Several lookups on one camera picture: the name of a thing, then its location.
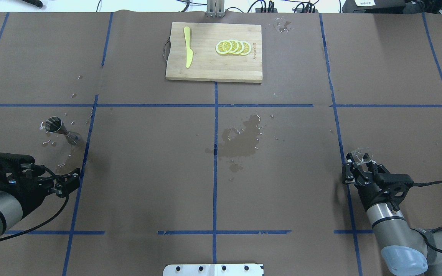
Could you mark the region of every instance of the metal jigger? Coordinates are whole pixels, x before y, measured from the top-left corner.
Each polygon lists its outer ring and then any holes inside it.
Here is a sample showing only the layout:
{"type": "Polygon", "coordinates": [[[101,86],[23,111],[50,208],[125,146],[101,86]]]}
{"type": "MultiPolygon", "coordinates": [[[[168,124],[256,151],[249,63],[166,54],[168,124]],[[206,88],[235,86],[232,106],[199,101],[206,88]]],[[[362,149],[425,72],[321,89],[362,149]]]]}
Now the metal jigger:
{"type": "Polygon", "coordinates": [[[59,117],[50,117],[45,122],[45,130],[50,133],[63,134],[70,145],[77,145],[81,141],[81,135],[76,132],[67,131],[63,121],[59,117]]]}

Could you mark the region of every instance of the metal plate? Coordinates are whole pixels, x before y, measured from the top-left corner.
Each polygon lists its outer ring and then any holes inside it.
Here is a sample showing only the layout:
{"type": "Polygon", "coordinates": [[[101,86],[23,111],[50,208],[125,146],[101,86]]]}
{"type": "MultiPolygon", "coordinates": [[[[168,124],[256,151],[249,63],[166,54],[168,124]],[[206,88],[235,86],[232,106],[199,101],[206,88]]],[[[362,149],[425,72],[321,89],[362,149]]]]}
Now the metal plate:
{"type": "Polygon", "coordinates": [[[261,264],[168,265],[163,276],[263,276],[261,264]]]}

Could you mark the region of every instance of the cable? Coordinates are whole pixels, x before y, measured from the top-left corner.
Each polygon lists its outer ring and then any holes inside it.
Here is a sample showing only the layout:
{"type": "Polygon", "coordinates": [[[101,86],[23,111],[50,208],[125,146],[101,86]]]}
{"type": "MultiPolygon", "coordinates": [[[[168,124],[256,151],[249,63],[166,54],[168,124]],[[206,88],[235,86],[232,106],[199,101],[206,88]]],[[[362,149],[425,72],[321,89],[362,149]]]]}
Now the cable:
{"type": "MultiPolygon", "coordinates": [[[[177,1],[179,1],[179,2],[184,2],[184,3],[187,2],[186,0],[177,0],[177,1]]],[[[203,4],[203,3],[194,3],[194,2],[190,2],[190,4],[201,5],[201,6],[207,6],[207,4],[203,4]]]]}
{"type": "Polygon", "coordinates": [[[239,8],[237,8],[237,7],[229,7],[229,8],[227,8],[226,10],[229,10],[229,9],[237,9],[237,10],[239,10],[239,11],[243,12],[242,10],[240,10],[240,9],[239,9],[239,8]]]}
{"type": "Polygon", "coordinates": [[[264,10],[267,8],[267,2],[265,2],[265,0],[256,0],[255,2],[253,2],[253,4],[249,7],[249,10],[247,12],[250,12],[252,7],[257,3],[260,2],[261,7],[260,7],[260,11],[264,12],[264,10]]]}
{"type": "MultiPolygon", "coordinates": [[[[437,227],[436,229],[431,230],[431,233],[435,233],[435,232],[437,232],[437,231],[439,231],[439,230],[442,230],[442,227],[437,227]]],[[[431,248],[432,250],[434,250],[434,251],[436,251],[436,252],[442,253],[442,249],[439,249],[439,248],[433,246],[431,243],[429,243],[429,241],[427,240],[427,237],[426,237],[424,234],[422,234],[422,233],[419,232],[419,231],[417,231],[417,232],[422,236],[422,238],[424,239],[424,242],[426,243],[426,245],[427,245],[429,248],[431,248]]]]}
{"type": "Polygon", "coordinates": [[[190,0],[186,0],[186,2],[185,2],[185,7],[184,7],[184,9],[181,10],[180,12],[184,12],[184,11],[186,11],[186,10],[189,8],[189,6],[190,6],[190,0]]]}
{"type": "Polygon", "coordinates": [[[426,187],[434,184],[442,184],[442,180],[434,182],[426,182],[426,183],[414,183],[412,187],[426,187]]]}
{"type": "Polygon", "coordinates": [[[102,2],[102,0],[99,0],[99,1],[98,1],[98,4],[97,4],[97,10],[96,10],[95,12],[98,12],[98,6],[100,5],[101,2],[102,2]]]}
{"type": "Polygon", "coordinates": [[[68,203],[68,201],[69,201],[69,194],[68,194],[68,192],[67,192],[67,190],[66,190],[66,186],[65,185],[63,185],[63,183],[61,182],[61,180],[60,180],[60,178],[58,178],[57,177],[57,175],[55,174],[55,173],[53,173],[53,171],[51,171],[49,168],[47,168],[47,167],[44,167],[44,169],[45,169],[45,171],[47,171],[60,185],[61,185],[61,187],[63,187],[63,192],[65,192],[66,193],[66,199],[64,200],[64,203],[63,203],[63,205],[61,206],[61,208],[58,210],[58,212],[55,214],[55,215],[53,215],[50,219],[48,219],[48,220],[46,220],[46,221],[44,221],[44,222],[42,222],[41,224],[39,224],[39,225],[37,225],[37,226],[35,226],[35,227],[32,227],[32,228],[30,228],[30,229],[28,229],[28,230],[25,230],[25,231],[23,231],[23,232],[20,232],[20,233],[16,233],[16,234],[14,234],[14,235],[11,235],[11,236],[7,236],[7,237],[4,237],[4,238],[0,238],[0,242],[1,241],[6,241],[6,240],[9,240],[9,239],[12,239],[12,238],[16,238],[16,237],[18,237],[18,236],[21,236],[21,235],[24,235],[24,234],[27,234],[27,233],[30,233],[30,232],[32,232],[33,230],[35,230],[35,229],[39,229],[40,227],[42,227],[42,226],[44,226],[45,224],[48,224],[49,222],[51,222],[54,218],[56,218],[62,211],[63,211],[63,209],[66,207],[66,204],[68,203]]]}

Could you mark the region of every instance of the lemon slice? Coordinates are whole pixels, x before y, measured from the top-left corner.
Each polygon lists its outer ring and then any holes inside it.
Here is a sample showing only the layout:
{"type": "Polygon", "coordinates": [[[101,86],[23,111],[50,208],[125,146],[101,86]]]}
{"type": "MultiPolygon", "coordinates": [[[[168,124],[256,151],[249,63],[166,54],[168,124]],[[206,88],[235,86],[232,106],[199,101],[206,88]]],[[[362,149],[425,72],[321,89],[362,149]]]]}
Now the lemon slice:
{"type": "Polygon", "coordinates": [[[238,51],[234,52],[233,54],[241,54],[243,52],[243,43],[240,40],[237,40],[236,43],[238,44],[238,51]]]}
{"type": "Polygon", "coordinates": [[[235,52],[238,52],[240,45],[237,43],[238,40],[230,39],[229,42],[231,42],[231,51],[229,51],[230,54],[233,54],[235,52]]]}
{"type": "Polygon", "coordinates": [[[246,41],[242,41],[241,44],[243,45],[243,51],[240,53],[241,56],[246,56],[247,54],[250,54],[251,52],[251,44],[246,42],[246,41]]]}
{"type": "Polygon", "coordinates": [[[228,54],[231,51],[233,44],[229,40],[221,40],[216,44],[216,52],[218,54],[228,54]]]}

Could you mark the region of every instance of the wet stain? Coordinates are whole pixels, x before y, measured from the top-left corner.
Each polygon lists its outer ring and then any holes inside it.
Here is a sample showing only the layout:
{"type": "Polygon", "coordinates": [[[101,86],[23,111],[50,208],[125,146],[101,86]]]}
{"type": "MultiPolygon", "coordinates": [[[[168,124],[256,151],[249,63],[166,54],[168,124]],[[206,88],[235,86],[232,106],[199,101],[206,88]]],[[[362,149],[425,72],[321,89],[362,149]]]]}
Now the wet stain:
{"type": "MultiPolygon", "coordinates": [[[[244,127],[225,129],[221,134],[223,143],[218,145],[218,156],[220,157],[247,157],[255,154],[259,143],[260,116],[252,115],[243,122],[244,127]]],[[[207,153],[214,153],[214,150],[206,149],[207,153]]]]}

